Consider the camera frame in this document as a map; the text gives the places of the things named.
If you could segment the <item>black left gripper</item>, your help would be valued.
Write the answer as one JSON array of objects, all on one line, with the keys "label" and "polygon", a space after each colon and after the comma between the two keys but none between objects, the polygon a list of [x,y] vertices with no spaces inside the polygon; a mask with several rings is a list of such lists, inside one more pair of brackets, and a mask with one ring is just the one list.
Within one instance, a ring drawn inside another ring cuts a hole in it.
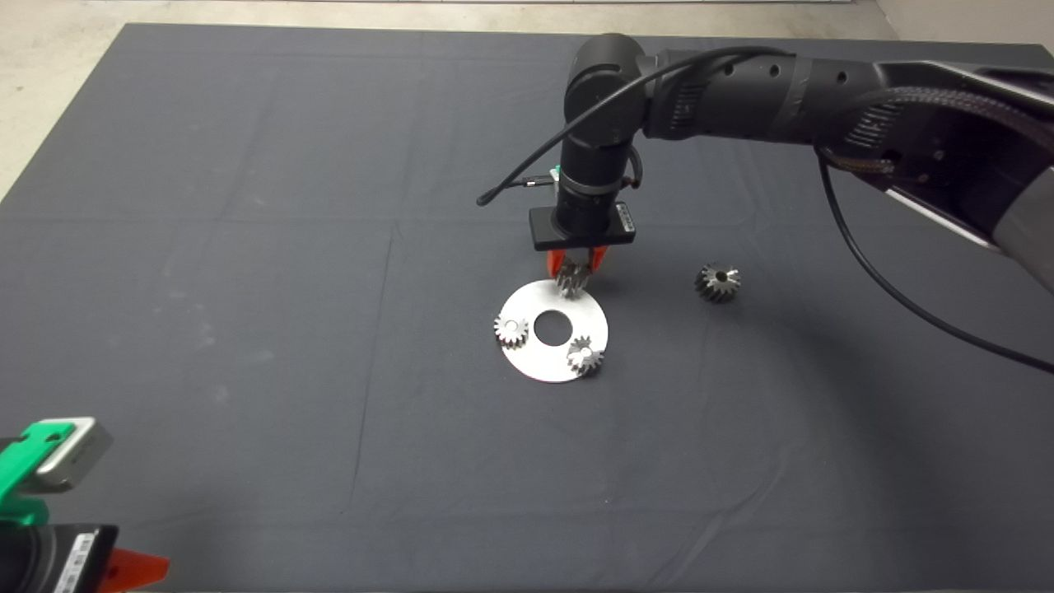
[{"label": "black left gripper", "polygon": [[168,557],[115,548],[118,535],[116,525],[3,523],[1,591],[132,592],[165,580]]}]

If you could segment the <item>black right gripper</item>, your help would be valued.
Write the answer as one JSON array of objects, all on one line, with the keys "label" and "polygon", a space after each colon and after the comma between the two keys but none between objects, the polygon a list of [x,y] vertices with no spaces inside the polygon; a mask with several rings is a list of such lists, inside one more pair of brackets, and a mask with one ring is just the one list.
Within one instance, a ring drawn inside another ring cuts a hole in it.
[{"label": "black right gripper", "polygon": [[534,250],[547,251],[547,271],[557,280],[569,274],[566,250],[587,249],[586,266],[594,274],[610,246],[630,244],[637,229],[617,193],[586,195],[557,187],[557,205],[531,207],[529,231]]}]

